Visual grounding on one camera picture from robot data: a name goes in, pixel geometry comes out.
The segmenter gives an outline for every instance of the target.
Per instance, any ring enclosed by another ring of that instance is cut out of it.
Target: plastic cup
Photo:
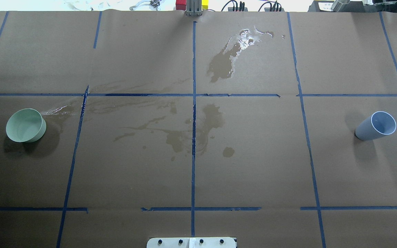
[[[377,111],[359,124],[355,130],[355,136],[360,140],[374,140],[395,131],[396,121],[393,116],[384,111]]]
[[[10,140],[31,143],[40,139],[46,128],[47,124],[41,114],[32,108],[26,108],[8,119],[6,133]]]

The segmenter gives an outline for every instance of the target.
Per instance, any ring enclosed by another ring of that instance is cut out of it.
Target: water droplet
[[[232,157],[234,155],[235,150],[232,147],[226,147],[225,150],[223,151],[223,156],[224,157]]]

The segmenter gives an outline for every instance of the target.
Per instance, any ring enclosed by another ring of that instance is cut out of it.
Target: water spill
[[[255,31],[256,31],[257,33],[260,33],[260,34],[268,34],[268,35],[271,36],[271,38],[274,37],[274,33],[273,33],[272,31],[264,31],[264,32],[262,32],[262,31],[258,30],[255,26],[254,26],[254,29],[255,29]]]
[[[124,85],[129,82],[129,79],[124,79],[90,87],[90,93],[172,93],[178,85],[189,83],[190,80],[190,77],[187,79],[178,78],[176,82],[173,82],[160,90],[154,90],[159,86],[158,83],[151,82],[137,86],[124,87]]]
[[[175,102],[167,102],[166,104],[159,105],[159,107],[157,107],[158,110],[161,108],[170,108],[171,114],[177,114],[177,108],[175,106]]]
[[[224,157],[232,157],[234,155],[235,151],[232,147],[226,147],[223,151],[223,156]]]
[[[203,108],[205,119],[200,120],[197,124],[197,133],[195,140],[197,141],[197,152],[204,154],[208,145],[209,132],[213,128],[222,127],[225,121],[223,120],[223,113],[219,111],[220,107],[214,104],[206,105]]]
[[[150,130],[151,133],[154,133],[154,131],[162,131],[162,132],[166,133],[166,143],[172,147],[174,152],[177,153],[177,152],[183,151],[184,147],[190,146],[189,141],[191,140],[191,137],[188,135],[187,131],[173,131],[173,130],[167,130],[167,129],[148,127],[151,123],[157,124],[158,121],[164,120],[165,118],[166,118],[166,116],[154,118],[138,127],[120,127],[120,128],[127,128],[127,129],[131,129],[131,130]],[[130,135],[126,135],[126,133],[125,133],[125,135],[117,136],[114,141],[124,138],[126,136],[130,136]]]
[[[117,136],[117,137],[115,137],[115,139],[113,140],[113,141],[118,141],[118,140],[120,140],[121,138],[125,138],[125,137],[128,137],[128,136],[134,136],[136,133],[124,133],[123,135],[120,135],[120,136]]]
[[[229,38],[223,49],[212,58],[208,67],[208,75],[211,75],[211,83],[218,79],[228,79],[232,77],[235,68],[235,61],[243,50],[260,42],[262,36],[267,35],[271,38],[274,33],[271,31],[259,31],[255,26],[255,33],[249,29],[243,29],[239,34]]]

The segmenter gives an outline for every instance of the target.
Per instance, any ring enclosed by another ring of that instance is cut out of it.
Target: black cable
[[[237,10],[238,10],[238,2],[235,1],[235,0],[230,0],[229,2],[227,2],[227,3],[225,4],[225,6],[223,6],[222,11],[225,9],[225,7],[226,7],[230,2],[232,2],[232,4],[233,4],[232,11],[237,11]]]
[[[261,8],[263,8],[263,6],[264,6],[265,4],[270,4],[270,5],[271,5],[271,8],[270,8],[269,10],[272,9],[272,3],[271,3],[271,2],[266,2],[266,3],[263,3],[263,5],[260,6],[260,8],[258,9],[258,12],[260,12]]]
[[[244,11],[244,2],[240,1],[240,8],[238,8],[238,11]]]

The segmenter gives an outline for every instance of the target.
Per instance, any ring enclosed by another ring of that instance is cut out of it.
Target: table surface
[[[397,130],[353,135],[380,110],[397,14],[0,12],[0,247],[397,247]]]

